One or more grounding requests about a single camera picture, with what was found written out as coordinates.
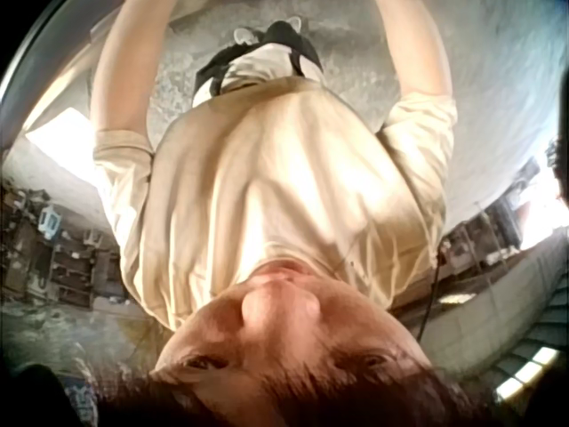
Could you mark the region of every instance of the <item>wall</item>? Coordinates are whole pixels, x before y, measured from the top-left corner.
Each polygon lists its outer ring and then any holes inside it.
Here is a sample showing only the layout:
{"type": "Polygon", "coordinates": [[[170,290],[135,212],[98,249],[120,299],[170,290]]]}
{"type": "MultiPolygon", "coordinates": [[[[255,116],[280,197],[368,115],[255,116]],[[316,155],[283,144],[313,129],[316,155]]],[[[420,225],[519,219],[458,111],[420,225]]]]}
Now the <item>wall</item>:
{"type": "Polygon", "coordinates": [[[566,254],[567,231],[558,230],[492,288],[431,320],[421,345],[433,364],[468,375],[508,350],[541,314],[565,270],[566,254]]]}

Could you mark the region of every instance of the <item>person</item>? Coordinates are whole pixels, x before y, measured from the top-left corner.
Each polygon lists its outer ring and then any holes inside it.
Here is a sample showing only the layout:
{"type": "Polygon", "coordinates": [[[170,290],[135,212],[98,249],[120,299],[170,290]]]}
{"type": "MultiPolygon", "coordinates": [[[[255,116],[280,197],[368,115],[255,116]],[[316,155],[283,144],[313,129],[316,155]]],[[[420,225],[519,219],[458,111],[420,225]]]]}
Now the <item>person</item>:
{"type": "Polygon", "coordinates": [[[386,310],[431,267],[445,222],[457,110],[423,2],[376,0],[401,86],[377,133],[279,21],[236,32],[154,152],[146,115],[175,4],[127,0],[94,81],[124,283],[174,331],[153,372],[101,388],[101,419],[491,424],[386,310]]]}

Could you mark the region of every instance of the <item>beige t-shirt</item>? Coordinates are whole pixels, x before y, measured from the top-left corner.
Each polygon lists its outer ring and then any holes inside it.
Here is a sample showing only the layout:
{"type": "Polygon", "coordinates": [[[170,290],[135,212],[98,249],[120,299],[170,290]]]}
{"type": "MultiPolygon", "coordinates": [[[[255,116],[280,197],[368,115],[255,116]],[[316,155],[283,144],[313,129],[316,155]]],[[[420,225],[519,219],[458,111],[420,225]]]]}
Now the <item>beige t-shirt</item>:
{"type": "Polygon", "coordinates": [[[388,307],[434,258],[455,121],[452,98],[416,93],[376,136],[322,85],[289,77],[190,110],[156,153],[137,133],[98,133],[124,283],[172,330],[279,258],[388,307]]]}

